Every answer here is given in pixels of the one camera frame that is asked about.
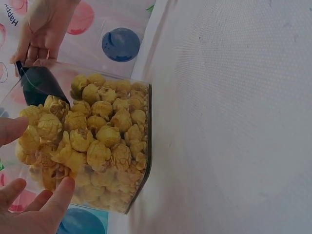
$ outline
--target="white surface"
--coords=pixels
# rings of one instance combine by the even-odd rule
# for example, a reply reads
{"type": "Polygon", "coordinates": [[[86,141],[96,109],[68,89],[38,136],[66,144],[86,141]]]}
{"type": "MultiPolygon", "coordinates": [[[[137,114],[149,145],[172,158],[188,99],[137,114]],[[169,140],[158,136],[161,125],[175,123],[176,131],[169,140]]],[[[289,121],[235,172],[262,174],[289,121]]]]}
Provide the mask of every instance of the white surface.
{"type": "Polygon", "coordinates": [[[153,85],[152,171],[109,231],[311,233],[311,1],[173,0],[147,41],[165,2],[132,75],[153,85]]]}

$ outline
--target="caramel popcorn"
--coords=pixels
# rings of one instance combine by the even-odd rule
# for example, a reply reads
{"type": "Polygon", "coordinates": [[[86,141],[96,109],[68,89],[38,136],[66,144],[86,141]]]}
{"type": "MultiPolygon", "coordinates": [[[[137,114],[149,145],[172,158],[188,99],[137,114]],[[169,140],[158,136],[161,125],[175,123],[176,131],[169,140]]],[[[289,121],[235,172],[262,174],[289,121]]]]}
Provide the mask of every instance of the caramel popcorn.
{"type": "Polygon", "coordinates": [[[142,110],[134,110],[131,113],[131,119],[132,119],[132,123],[141,125],[141,124],[144,124],[146,121],[146,114],[142,110]]]}
{"type": "Polygon", "coordinates": [[[102,87],[101,89],[99,89],[98,94],[102,101],[107,101],[110,104],[113,104],[115,99],[117,98],[115,90],[110,88],[102,87]]]}
{"type": "Polygon", "coordinates": [[[76,76],[71,88],[71,108],[49,95],[21,111],[29,126],[16,157],[40,187],[54,191],[70,176],[73,203],[124,213],[148,165],[149,86],[91,74],[76,76]]]}
{"type": "Polygon", "coordinates": [[[42,180],[41,167],[38,165],[29,166],[30,177],[33,181],[39,182],[42,180]]]}
{"type": "Polygon", "coordinates": [[[107,80],[107,81],[103,84],[103,88],[109,88],[109,89],[116,90],[116,88],[117,88],[116,82],[113,81],[113,80],[107,80]]]}
{"type": "Polygon", "coordinates": [[[82,91],[88,86],[89,80],[85,75],[78,75],[74,78],[71,88],[71,95],[74,99],[81,99],[82,91]]]}
{"type": "Polygon", "coordinates": [[[80,112],[83,113],[86,118],[91,115],[91,107],[86,101],[76,101],[74,100],[74,105],[71,108],[72,112],[80,112]]]}
{"type": "Polygon", "coordinates": [[[105,78],[100,73],[91,74],[88,80],[90,84],[94,84],[97,87],[101,87],[105,83],[105,78]]]}
{"type": "Polygon", "coordinates": [[[63,164],[67,160],[67,158],[71,155],[72,150],[73,149],[70,143],[69,134],[67,131],[64,131],[63,138],[58,144],[57,151],[55,154],[52,154],[51,159],[54,162],[63,164]]]}
{"type": "Polygon", "coordinates": [[[32,165],[36,162],[35,153],[32,154],[26,153],[19,143],[17,143],[15,146],[15,155],[18,158],[18,160],[24,163],[25,165],[32,165]]]}
{"type": "Polygon", "coordinates": [[[125,109],[117,111],[117,113],[112,117],[111,124],[114,127],[118,127],[121,133],[125,133],[132,126],[132,121],[130,118],[130,113],[125,109]]]}
{"type": "Polygon", "coordinates": [[[25,153],[34,154],[40,145],[40,137],[36,128],[28,125],[23,135],[18,139],[18,142],[25,153]]]}
{"type": "Polygon", "coordinates": [[[123,144],[115,145],[112,148],[112,161],[119,171],[126,171],[131,163],[130,149],[123,144]]]}
{"type": "Polygon", "coordinates": [[[83,187],[91,184],[91,176],[89,173],[86,173],[84,170],[80,171],[76,177],[76,186],[83,187]]]}
{"type": "Polygon", "coordinates": [[[106,190],[116,193],[119,191],[120,184],[118,180],[114,180],[110,185],[106,186],[106,190]]]}
{"type": "Polygon", "coordinates": [[[120,133],[119,129],[116,127],[103,126],[97,133],[97,139],[104,143],[107,148],[118,144],[120,142],[120,133]]]}
{"type": "Polygon", "coordinates": [[[87,152],[92,141],[93,135],[87,128],[78,128],[70,132],[70,143],[76,151],[87,152]]]}
{"type": "Polygon", "coordinates": [[[131,82],[128,79],[116,81],[116,91],[129,93],[131,90],[131,82]]]}
{"type": "Polygon", "coordinates": [[[67,102],[52,95],[49,95],[45,100],[44,108],[49,110],[51,114],[54,114],[62,122],[69,111],[69,105],[67,102]]]}
{"type": "Polygon", "coordinates": [[[144,141],[139,141],[138,139],[132,140],[130,145],[130,151],[134,159],[137,155],[147,149],[147,143],[144,141]]]}
{"type": "Polygon", "coordinates": [[[136,155],[136,162],[137,162],[136,168],[139,171],[142,171],[142,170],[145,169],[145,167],[146,167],[146,159],[147,159],[146,155],[143,154],[142,152],[140,152],[140,153],[138,153],[136,155]]]}
{"type": "Polygon", "coordinates": [[[36,126],[38,124],[39,119],[41,118],[41,110],[37,106],[28,106],[26,109],[22,110],[19,113],[20,117],[28,117],[28,124],[32,126],[36,126]]]}
{"type": "Polygon", "coordinates": [[[41,174],[45,189],[54,191],[57,185],[56,170],[54,168],[42,168],[41,174]]]}
{"type": "Polygon", "coordinates": [[[64,128],[68,131],[87,127],[87,118],[81,112],[69,111],[65,117],[64,128]]]}
{"type": "Polygon", "coordinates": [[[69,167],[66,167],[66,166],[64,166],[62,164],[57,164],[56,168],[57,168],[57,175],[56,175],[57,179],[62,180],[65,177],[71,175],[71,170],[70,170],[69,167]]]}
{"type": "Polygon", "coordinates": [[[54,167],[56,163],[51,160],[51,157],[53,154],[55,154],[56,150],[57,146],[53,143],[45,143],[40,145],[39,150],[36,153],[36,165],[39,165],[42,168],[54,167]]]}
{"type": "Polygon", "coordinates": [[[92,105],[91,112],[95,116],[101,116],[105,120],[109,120],[109,117],[113,112],[113,107],[107,101],[97,101],[92,105]]]}
{"type": "Polygon", "coordinates": [[[72,172],[77,173],[82,168],[85,162],[85,157],[86,155],[84,153],[79,153],[75,150],[72,150],[72,153],[63,164],[69,167],[72,172]]]}
{"type": "Polygon", "coordinates": [[[129,110],[132,112],[134,110],[144,110],[147,103],[140,95],[133,95],[129,98],[129,104],[129,110]]]}
{"type": "Polygon", "coordinates": [[[39,136],[45,140],[56,140],[62,131],[62,123],[54,114],[44,114],[38,121],[39,136]]]}
{"type": "Polygon", "coordinates": [[[93,208],[109,210],[109,205],[102,204],[100,198],[97,198],[95,201],[89,202],[89,204],[93,208]]]}
{"type": "Polygon", "coordinates": [[[100,101],[98,87],[96,87],[94,84],[89,84],[87,87],[85,87],[82,92],[82,100],[88,102],[91,106],[96,101],[100,101]]]}
{"type": "Polygon", "coordinates": [[[105,119],[103,119],[100,116],[91,116],[87,119],[88,129],[92,132],[94,136],[105,124],[106,124],[105,119]]]}
{"type": "Polygon", "coordinates": [[[81,197],[85,201],[95,201],[99,196],[105,192],[104,187],[96,187],[92,184],[85,185],[81,188],[81,197]]]}
{"type": "Polygon", "coordinates": [[[129,109],[129,101],[128,99],[122,100],[120,98],[117,98],[114,103],[113,103],[113,110],[116,113],[117,111],[121,110],[121,109],[125,109],[128,110],[129,109]]]}
{"type": "Polygon", "coordinates": [[[91,175],[91,183],[97,187],[109,187],[115,180],[115,174],[116,172],[110,169],[101,173],[94,172],[91,175]]]}
{"type": "Polygon", "coordinates": [[[101,172],[108,166],[111,159],[111,151],[99,140],[91,143],[87,152],[87,163],[96,172],[101,172]]]}
{"type": "Polygon", "coordinates": [[[139,91],[143,93],[144,95],[147,95],[149,91],[149,87],[148,85],[142,84],[140,82],[135,82],[131,85],[131,90],[139,91]]]}
{"type": "Polygon", "coordinates": [[[50,109],[50,106],[54,103],[57,103],[59,100],[59,97],[53,96],[53,95],[48,95],[48,97],[46,98],[45,102],[44,102],[44,108],[46,108],[46,110],[50,109]]]}
{"type": "Polygon", "coordinates": [[[144,127],[142,125],[134,124],[129,128],[129,130],[125,133],[125,140],[127,145],[130,145],[130,141],[139,140],[141,141],[144,136],[144,127]]]}

